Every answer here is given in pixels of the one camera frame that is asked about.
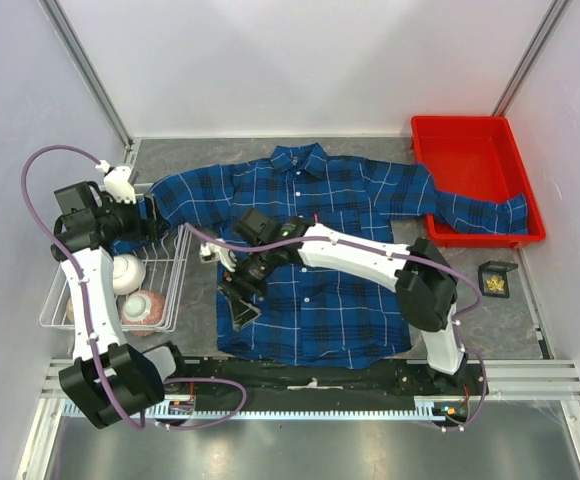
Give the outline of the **blue plaid shirt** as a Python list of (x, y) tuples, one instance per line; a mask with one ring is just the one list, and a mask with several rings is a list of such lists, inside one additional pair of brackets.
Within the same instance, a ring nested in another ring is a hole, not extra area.
[(331, 156), (317, 145), (166, 176), (139, 203), (169, 229), (217, 235), (217, 346), (246, 360), (362, 369), (409, 350), (452, 374), (456, 281), (426, 242), (391, 224), (431, 215), (464, 234), (523, 235), (523, 196), (485, 202), (439, 190), (420, 164)]

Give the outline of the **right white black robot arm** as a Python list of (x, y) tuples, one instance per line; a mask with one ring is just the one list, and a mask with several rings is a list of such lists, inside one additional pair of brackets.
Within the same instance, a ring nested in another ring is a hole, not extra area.
[(427, 349), (427, 377), (435, 391), (451, 393), (463, 383), (466, 355), (457, 343), (452, 320), (457, 282), (430, 241), (381, 243), (298, 216), (279, 223), (254, 208), (240, 217), (234, 230), (249, 246), (245, 259), (237, 259), (235, 249), (221, 239), (203, 243), (199, 256), (226, 268), (218, 289), (228, 301), (235, 328), (260, 316), (255, 303), (265, 298), (266, 280), (277, 268), (300, 265), (335, 270), (396, 295), (402, 318), (421, 332)]

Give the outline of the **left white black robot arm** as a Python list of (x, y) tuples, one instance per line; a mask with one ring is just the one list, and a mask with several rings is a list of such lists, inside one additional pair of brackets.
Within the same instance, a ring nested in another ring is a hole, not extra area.
[(166, 342), (140, 352), (121, 330), (113, 292), (115, 242), (154, 242), (167, 224), (148, 200), (142, 214), (92, 181), (54, 193), (61, 210), (51, 235), (53, 257), (69, 285), (75, 327), (74, 360), (59, 373), (63, 392), (97, 428), (143, 415), (189, 382), (179, 349)]

